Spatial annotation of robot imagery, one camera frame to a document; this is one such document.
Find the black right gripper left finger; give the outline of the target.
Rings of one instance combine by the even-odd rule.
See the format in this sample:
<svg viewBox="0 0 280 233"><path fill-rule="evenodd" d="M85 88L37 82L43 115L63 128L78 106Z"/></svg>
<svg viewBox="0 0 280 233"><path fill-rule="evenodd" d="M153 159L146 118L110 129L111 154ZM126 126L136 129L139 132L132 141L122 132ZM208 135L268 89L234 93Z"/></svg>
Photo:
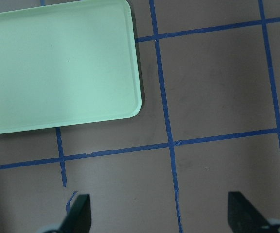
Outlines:
<svg viewBox="0 0 280 233"><path fill-rule="evenodd" d="M88 233L92 225L90 195L79 195L66 218L58 228L59 233Z"/></svg>

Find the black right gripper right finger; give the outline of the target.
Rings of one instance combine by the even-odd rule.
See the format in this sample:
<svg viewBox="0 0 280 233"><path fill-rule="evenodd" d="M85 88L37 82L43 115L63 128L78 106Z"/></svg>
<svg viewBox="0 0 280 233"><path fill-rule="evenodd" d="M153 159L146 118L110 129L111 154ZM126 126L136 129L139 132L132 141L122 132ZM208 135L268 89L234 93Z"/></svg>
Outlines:
<svg viewBox="0 0 280 233"><path fill-rule="evenodd" d="M227 222L233 233L275 233L273 226L238 191L229 192L227 199Z"/></svg>

